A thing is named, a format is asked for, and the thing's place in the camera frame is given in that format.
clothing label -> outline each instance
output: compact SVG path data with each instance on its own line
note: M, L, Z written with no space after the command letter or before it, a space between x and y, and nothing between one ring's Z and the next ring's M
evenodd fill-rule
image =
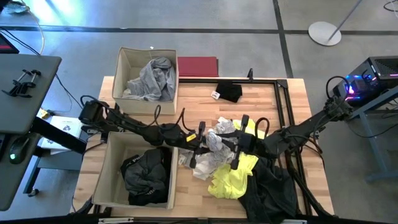
M217 93L216 91L212 91L211 92L211 97L213 97L214 99L218 100L218 98L220 97L220 94Z
M184 164L186 160L187 160L187 157L184 156L183 154L180 154L180 155L178 156L178 164L179 164L179 165Z
M187 137L187 142L194 140L197 137L196 134L191 134L190 136Z

computer mouse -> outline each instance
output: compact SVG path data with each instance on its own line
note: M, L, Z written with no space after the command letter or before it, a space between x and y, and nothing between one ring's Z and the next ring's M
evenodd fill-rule
M26 156L26 145L29 138L26 136L18 137L10 147L9 159L12 164L20 164Z

black desk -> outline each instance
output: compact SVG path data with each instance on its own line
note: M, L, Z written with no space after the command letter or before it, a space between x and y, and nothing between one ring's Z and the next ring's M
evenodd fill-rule
M12 80L16 80L22 75L22 69L28 71L38 70L42 74L35 79L36 87L30 88L27 92L32 95L32 98L12 97L0 92L0 102L2 104L2 110L0 110L0 135L8 139L8 141L0 142L1 211L10 207L32 156L34 154L37 156L42 154L41 148L37 147L41 137L53 140L80 154L85 151L86 143L84 141L64 133L48 122L36 117L60 62L60 57L0 54L0 90L10 90L13 87ZM26 75L21 81L28 82L30 79L31 77ZM26 158L20 164L11 164L8 159L9 148L13 140L23 134L26 134L30 139L29 145L26 147ZM36 178L37 174L31 174L31 178ZM32 186L27 186L26 190L32 190Z

black fabric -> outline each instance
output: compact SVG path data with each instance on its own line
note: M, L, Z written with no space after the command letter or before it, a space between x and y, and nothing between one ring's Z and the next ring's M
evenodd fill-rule
M120 170L129 192L130 205L167 202L171 160L170 149L158 147L123 162Z
M242 96L242 86L231 82L219 82L216 92L220 94L219 98L237 103Z
M293 218L297 210L297 196L287 170L259 157L252 171L253 176L248 176L246 193L239 198L248 220L281 223L286 218Z

white stand base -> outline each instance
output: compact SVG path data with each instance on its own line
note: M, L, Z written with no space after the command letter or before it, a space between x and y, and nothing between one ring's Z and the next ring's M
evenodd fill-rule
M338 30L336 34L329 40L330 36L337 27L328 22L314 22L308 28L308 33L313 41L324 46L333 46L341 41L341 32Z

